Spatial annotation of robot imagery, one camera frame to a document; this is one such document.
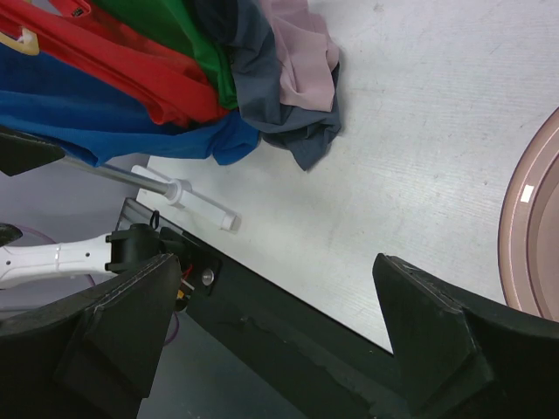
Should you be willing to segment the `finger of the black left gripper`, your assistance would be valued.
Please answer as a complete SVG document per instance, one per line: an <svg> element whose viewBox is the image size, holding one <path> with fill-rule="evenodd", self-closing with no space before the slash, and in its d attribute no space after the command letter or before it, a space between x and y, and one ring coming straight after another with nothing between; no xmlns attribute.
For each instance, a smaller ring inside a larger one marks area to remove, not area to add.
<svg viewBox="0 0 559 419"><path fill-rule="evenodd" d="M65 156L65 151L56 144L1 127L1 172L7 176L23 174Z"/></svg>

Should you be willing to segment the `red tank top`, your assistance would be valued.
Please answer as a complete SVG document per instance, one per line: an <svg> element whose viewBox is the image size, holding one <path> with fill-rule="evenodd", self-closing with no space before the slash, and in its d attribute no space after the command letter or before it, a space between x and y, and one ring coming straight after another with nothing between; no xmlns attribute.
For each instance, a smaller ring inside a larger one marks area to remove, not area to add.
<svg viewBox="0 0 559 419"><path fill-rule="evenodd" d="M193 58L144 37L87 1L53 5L56 13L26 1L3 1L2 32L34 32L41 51L138 100L156 124L187 127L228 113Z"/></svg>

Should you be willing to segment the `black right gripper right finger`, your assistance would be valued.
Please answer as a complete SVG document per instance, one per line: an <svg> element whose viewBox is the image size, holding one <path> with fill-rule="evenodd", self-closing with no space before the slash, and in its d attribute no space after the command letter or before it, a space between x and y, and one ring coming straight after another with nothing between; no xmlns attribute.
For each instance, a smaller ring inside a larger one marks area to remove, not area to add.
<svg viewBox="0 0 559 419"><path fill-rule="evenodd" d="M451 285L401 258L372 268L415 418L556 418L558 325Z"/></svg>

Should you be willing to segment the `blue tank top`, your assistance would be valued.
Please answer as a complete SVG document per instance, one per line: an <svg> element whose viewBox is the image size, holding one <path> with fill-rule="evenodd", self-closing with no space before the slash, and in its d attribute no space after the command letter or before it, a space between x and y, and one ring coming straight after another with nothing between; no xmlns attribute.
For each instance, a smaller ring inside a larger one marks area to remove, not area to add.
<svg viewBox="0 0 559 419"><path fill-rule="evenodd" d="M229 165L250 154L259 132L234 111L215 124L157 125L136 99L40 53L1 48L1 124L61 146L92 166L134 153L175 159L213 157Z"/></svg>

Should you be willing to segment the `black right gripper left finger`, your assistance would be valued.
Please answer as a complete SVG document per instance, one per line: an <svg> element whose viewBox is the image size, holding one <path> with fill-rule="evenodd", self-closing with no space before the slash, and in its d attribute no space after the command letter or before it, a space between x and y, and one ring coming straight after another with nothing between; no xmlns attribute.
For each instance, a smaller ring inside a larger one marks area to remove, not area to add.
<svg viewBox="0 0 559 419"><path fill-rule="evenodd" d="M160 255L1 322L3 418L135 418L150 394L181 280Z"/></svg>

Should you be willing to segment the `yellow plastic hanger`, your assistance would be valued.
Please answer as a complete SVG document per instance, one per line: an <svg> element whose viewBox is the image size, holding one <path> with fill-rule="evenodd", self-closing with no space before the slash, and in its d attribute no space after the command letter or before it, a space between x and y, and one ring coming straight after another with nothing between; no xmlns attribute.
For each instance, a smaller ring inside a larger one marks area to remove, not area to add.
<svg viewBox="0 0 559 419"><path fill-rule="evenodd" d="M25 27L21 28L21 34L16 38L1 33L0 40L2 45L24 55L37 56L40 53L37 35Z"/></svg>

